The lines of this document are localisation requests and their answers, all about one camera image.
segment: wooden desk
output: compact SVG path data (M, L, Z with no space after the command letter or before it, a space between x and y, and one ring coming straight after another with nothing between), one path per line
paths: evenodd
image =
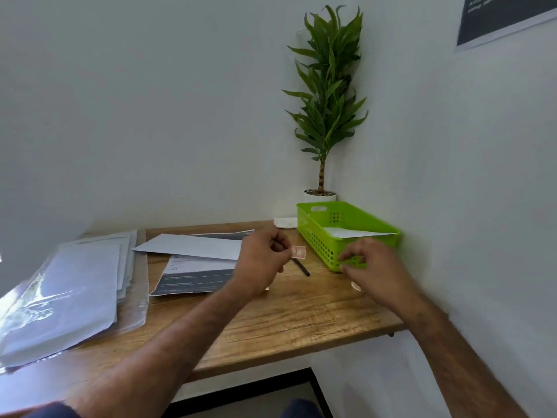
M261 221L155 229L147 231L147 239L160 233L234 232L270 224L271 221ZM286 233L293 245L308 247L306 259L301 261L311 276L306 277L289 262L271 289L248 304L226 326L189 381L405 329L393 313L354 290L343 275L331 273L296 230ZM149 254L151 289L168 258L169 255ZM82 344L11 375L1 375L0 414L64 399L71 388L115 366L205 297L199 294L151 298L143 327Z

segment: person's left hand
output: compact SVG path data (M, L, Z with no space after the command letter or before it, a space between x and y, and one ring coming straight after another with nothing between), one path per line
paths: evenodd
M284 271L284 264L292 258L291 246L286 235L274 226L246 236L233 280L251 298L261 294L275 280L276 274Z

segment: artificial plant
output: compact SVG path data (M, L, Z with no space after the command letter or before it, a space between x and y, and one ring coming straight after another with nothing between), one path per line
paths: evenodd
M366 98L356 102L356 92L353 91L350 97L348 94L352 66L360 59L357 53L363 13L358 8L356 17L347 25L341 26L341 7L343 6L338 6L334 12L330 6L325 6L330 15L329 21L319 14L311 13L313 25L309 23L306 13L303 22L311 35L308 41L311 49L288 47L296 54L314 60L311 64L296 60L298 75L309 92L283 91L301 98L304 103L301 112L294 114L288 111L288 114L299 126L294 131L296 137L311 145L302 151L315 154L312 160L321 162L318 195L324 192L325 160L331 148L344 138L353 136L353 128L368 116L366 112L365 117L356 119L356 113Z

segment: basket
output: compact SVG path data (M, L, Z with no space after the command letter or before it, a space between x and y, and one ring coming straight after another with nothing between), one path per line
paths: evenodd
M374 236L384 244L393 247L396 246L400 237L400 230L396 227L347 202L304 202L296 207L298 209L298 231L331 271L340 271L339 253L358 238L333 237L323 227L394 233L394 235ZM359 267L366 266L360 263L360 257L352 257L345 263Z

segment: floor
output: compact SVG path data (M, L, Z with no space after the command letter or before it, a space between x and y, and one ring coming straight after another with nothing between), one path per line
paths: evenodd
M310 383L304 383L188 415L188 418L279 418L290 401L296 398L308 399L317 403Z

